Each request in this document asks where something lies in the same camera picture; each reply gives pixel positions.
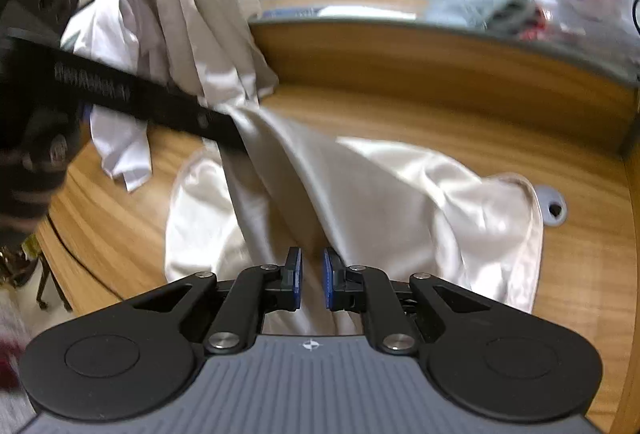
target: black wire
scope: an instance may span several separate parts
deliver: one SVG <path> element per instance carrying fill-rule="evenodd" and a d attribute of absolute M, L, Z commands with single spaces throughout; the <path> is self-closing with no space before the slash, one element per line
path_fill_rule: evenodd
<path fill-rule="evenodd" d="M 51 216 L 49 215 L 49 213 L 47 213 L 47 221 L 49 221 L 51 229 L 53 230 L 53 233 L 56 235 L 56 238 L 60 242 L 60 245 L 62 245 L 62 248 L 64 248 L 66 250 L 66 252 L 71 256 L 71 258 L 74 261 L 76 261 L 76 263 L 78 263 L 83 270 L 85 270 L 89 275 L 91 275 L 92 279 L 94 279 L 105 290 L 107 290 L 112 295 L 116 296 L 118 299 L 124 300 L 122 295 L 120 295 L 116 290 L 114 290 L 113 288 L 108 286 L 105 282 L 103 282 L 93 271 L 89 270 L 89 268 L 86 266 L 86 264 L 84 262 L 82 262 L 80 259 L 78 259 L 74 255 L 74 253 L 66 245 L 65 241 L 62 240 L 62 237 L 60 237 L 60 233 L 58 232 L 58 229 L 56 228 L 56 225 L 53 223 L 53 220 L 51 219 Z"/>
<path fill-rule="evenodd" d="M 638 4 L 640 4 L 640 0 L 635 0 L 634 5 L 631 8 L 631 17 L 634 19 L 634 26 L 636 26 L 636 31 L 638 35 L 640 35 L 640 26 L 638 25 Z"/>

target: wooden table surface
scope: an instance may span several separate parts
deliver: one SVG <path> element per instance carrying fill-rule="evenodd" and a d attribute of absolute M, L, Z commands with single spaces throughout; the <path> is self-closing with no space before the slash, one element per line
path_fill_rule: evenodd
<path fill-rule="evenodd" d="M 415 143 L 482 176 L 517 172 L 561 191 L 569 217 L 545 229 L 534 313 L 579 332 L 599 350 L 604 378 L 589 418 L 610 428 L 628 367 L 637 294 L 634 219 L 621 160 L 480 116 L 366 94 L 280 86 L 263 106 L 328 134 Z M 50 212 L 69 248 L 124 298 L 164 284 L 172 183 L 200 147 L 196 138 L 160 128 L 149 138 L 154 174 L 142 188 L 127 194 L 108 179 L 89 144 Z M 38 234 L 76 313 L 117 302 L 64 252 L 48 224 Z"/>

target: beige satin cloth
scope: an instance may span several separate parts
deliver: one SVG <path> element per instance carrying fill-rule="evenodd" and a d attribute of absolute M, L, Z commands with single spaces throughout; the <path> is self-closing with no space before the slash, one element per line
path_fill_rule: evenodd
<path fill-rule="evenodd" d="M 336 140 L 265 109 L 226 110 L 248 156 L 211 145 L 183 167 L 166 227 L 169 281 L 201 270 L 235 278 L 300 246 L 302 308 L 267 315 L 263 331 L 353 334 L 357 316 L 324 309 L 321 255 L 331 245 L 347 265 L 404 281 L 428 272 L 531 311 L 543 224 L 526 179 L 479 178 L 404 143 Z"/>

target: gray ribbed surface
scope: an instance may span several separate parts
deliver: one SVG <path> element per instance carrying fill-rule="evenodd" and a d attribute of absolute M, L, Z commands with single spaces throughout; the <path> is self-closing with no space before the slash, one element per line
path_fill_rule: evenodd
<path fill-rule="evenodd" d="M 413 359 L 379 353 L 364 337 L 316 337 L 312 351 L 307 340 L 261 336 L 248 352 L 213 357 L 180 398 L 144 417 L 87 425 L 42 415 L 24 433 L 598 432 L 581 417 L 513 426 L 474 416 L 444 400 Z"/>

